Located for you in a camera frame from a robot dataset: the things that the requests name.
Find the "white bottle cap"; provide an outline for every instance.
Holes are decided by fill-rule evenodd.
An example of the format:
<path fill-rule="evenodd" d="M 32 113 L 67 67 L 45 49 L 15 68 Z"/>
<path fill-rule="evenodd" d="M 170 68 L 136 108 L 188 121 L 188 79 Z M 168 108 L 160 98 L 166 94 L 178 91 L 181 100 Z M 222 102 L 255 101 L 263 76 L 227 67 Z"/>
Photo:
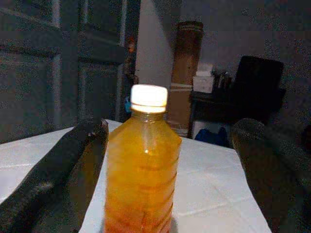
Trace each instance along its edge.
<path fill-rule="evenodd" d="M 164 113 L 167 94 L 167 89 L 162 86 L 134 85 L 131 90 L 131 107 L 144 113 Z"/>

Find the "white tile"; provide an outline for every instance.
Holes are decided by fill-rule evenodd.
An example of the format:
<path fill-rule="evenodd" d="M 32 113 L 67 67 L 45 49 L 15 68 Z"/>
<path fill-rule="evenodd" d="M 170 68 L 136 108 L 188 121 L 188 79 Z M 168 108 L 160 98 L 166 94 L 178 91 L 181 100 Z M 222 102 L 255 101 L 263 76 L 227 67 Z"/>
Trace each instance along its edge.
<path fill-rule="evenodd" d="M 253 198 L 242 200 L 232 205 L 257 233 L 271 233 L 267 221 Z"/>
<path fill-rule="evenodd" d="M 227 204 L 203 173 L 178 174 L 173 212 L 187 215 Z"/>
<path fill-rule="evenodd" d="M 5 200 L 5 198 L 0 198 L 0 204 Z"/>
<path fill-rule="evenodd" d="M 177 219 L 179 233 L 254 233 L 230 206 L 222 206 Z"/>
<path fill-rule="evenodd" d="M 51 145 L 18 145 L 0 149 L 0 168 L 36 164 L 52 147 Z"/>
<path fill-rule="evenodd" d="M 229 163 L 227 156 L 218 150 L 207 150 L 205 148 L 183 149 L 180 152 L 178 173 L 190 173 L 212 167 L 233 166 Z"/>
<path fill-rule="evenodd" d="M 0 199 L 7 198 L 24 179 L 32 166 L 0 169 Z"/>
<path fill-rule="evenodd" d="M 252 197 L 240 166 L 207 169 L 206 176 L 216 189 L 232 202 Z"/>
<path fill-rule="evenodd" d="M 106 191 L 106 161 L 100 172 L 98 182 L 89 204 L 86 216 L 79 233 L 99 233 L 104 219 L 104 204 Z"/>
<path fill-rule="evenodd" d="M 240 158 L 235 151 L 232 153 L 228 153 L 227 157 L 228 157 L 228 160 L 230 163 L 232 163 L 234 165 L 240 165 L 241 164 Z"/>

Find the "door panel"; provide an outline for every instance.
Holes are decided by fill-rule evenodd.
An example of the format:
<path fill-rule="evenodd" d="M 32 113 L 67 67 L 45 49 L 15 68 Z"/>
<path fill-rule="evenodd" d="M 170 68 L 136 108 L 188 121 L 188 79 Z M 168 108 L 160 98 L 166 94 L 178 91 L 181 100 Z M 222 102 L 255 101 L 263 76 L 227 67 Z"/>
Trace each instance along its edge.
<path fill-rule="evenodd" d="M 113 119 L 116 109 L 117 79 L 115 77 L 118 66 L 81 63 L 80 67 L 80 118 Z"/>
<path fill-rule="evenodd" d="M 121 9 L 122 0 L 84 0 L 82 30 L 118 43 Z"/>
<path fill-rule="evenodd" d="M 0 143 L 44 133 L 51 127 L 47 102 L 52 61 L 0 53 Z"/>

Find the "table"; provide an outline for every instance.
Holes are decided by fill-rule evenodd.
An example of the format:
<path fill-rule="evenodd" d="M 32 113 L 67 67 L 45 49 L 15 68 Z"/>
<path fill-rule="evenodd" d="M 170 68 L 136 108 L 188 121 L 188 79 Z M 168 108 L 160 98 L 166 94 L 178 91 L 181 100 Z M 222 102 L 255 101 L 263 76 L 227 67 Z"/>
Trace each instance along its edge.
<path fill-rule="evenodd" d="M 224 93 L 191 91 L 191 112 L 188 138 L 192 138 L 193 123 L 197 120 L 234 124 L 241 119 L 239 107 Z"/>
<path fill-rule="evenodd" d="M 282 106 L 284 89 L 278 89 L 258 101 L 251 95 L 239 96 L 245 92 L 245 87 L 238 86 L 236 84 L 235 89 L 218 90 L 214 93 L 191 91 L 188 138 L 192 138 L 193 123 L 197 120 L 232 125 L 240 119 L 252 118 L 267 124 L 271 113 L 278 111 Z"/>
<path fill-rule="evenodd" d="M 108 121 L 109 131 L 120 125 Z M 0 145 L 0 202 L 71 128 Z M 99 233 L 106 160 L 80 233 Z M 171 233 L 271 233 L 232 149 L 183 138 Z"/>

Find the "orange liquid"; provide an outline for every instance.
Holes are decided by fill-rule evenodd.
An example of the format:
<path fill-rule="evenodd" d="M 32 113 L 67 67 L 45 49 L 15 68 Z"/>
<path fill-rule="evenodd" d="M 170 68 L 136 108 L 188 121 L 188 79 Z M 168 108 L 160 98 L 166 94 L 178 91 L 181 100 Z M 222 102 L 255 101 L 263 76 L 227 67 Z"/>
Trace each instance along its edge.
<path fill-rule="evenodd" d="M 162 114 L 134 113 L 109 135 L 105 233 L 168 233 L 180 137 Z"/>

